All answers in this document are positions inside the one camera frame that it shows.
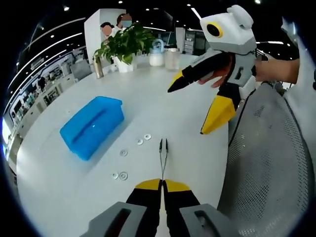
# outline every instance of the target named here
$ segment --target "glass jar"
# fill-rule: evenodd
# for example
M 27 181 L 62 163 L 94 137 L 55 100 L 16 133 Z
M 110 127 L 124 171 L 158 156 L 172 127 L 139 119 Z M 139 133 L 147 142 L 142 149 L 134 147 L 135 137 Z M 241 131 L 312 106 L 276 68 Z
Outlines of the glass jar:
M 164 51 L 165 66 L 168 70 L 177 71 L 180 68 L 180 49 L 166 48 Z

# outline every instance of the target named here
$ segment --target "potted plant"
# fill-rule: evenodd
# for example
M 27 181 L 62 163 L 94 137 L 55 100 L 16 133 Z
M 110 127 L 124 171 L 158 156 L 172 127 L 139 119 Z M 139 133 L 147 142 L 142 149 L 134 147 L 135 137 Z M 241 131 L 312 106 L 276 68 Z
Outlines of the potted plant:
M 124 31 L 119 31 L 115 36 L 110 36 L 107 42 L 101 43 L 101 48 L 95 51 L 95 57 L 106 57 L 118 66 L 120 72 L 133 71 L 136 68 L 135 56 L 138 52 L 150 53 L 155 37 L 149 30 L 139 23 L 134 23 Z

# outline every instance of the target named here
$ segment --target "tweezers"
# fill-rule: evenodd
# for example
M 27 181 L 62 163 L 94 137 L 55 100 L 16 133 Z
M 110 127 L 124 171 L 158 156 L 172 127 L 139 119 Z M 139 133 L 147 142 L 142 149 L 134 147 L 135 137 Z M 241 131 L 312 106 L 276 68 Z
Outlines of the tweezers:
M 167 158 L 168 158 L 168 140 L 167 139 L 166 139 L 166 156 L 164 159 L 164 165 L 162 165 L 161 152 L 162 152 L 162 139 L 160 140 L 160 145 L 159 145 L 159 156 L 160 156 L 160 165 L 161 165 L 162 180 L 163 180 L 164 170 L 166 169 Z

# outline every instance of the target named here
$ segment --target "plastic container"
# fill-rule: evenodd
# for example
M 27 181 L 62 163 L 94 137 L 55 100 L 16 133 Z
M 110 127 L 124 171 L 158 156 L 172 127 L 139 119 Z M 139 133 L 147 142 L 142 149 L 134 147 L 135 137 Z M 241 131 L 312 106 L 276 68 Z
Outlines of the plastic container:
M 91 100 L 60 129 L 68 148 L 82 160 L 89 160 L 124 120 L 121 105 L 121 100 L 103 96 Z

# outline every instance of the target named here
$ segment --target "white pot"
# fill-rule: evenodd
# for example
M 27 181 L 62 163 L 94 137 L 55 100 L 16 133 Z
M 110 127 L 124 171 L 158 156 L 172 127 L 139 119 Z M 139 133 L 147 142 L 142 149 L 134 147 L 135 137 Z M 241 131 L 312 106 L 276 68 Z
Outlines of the white pot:
M 114 63 L 117 65 L 120 73 L 132 72 L 134 69 L 137 68 L 137 62 L 136 62 L 137 57 L 135 57 L 135 55 L 133 55 L 133 60 L 130 65 L 120 61 L 119 58 L 117 57 L 114 57 L 113 60 L 114 60 Z
M 162 53 L 151 53 L 149 56 L 149 64 L 152 67 L 159 67 L 164 64 L 163 54 Z

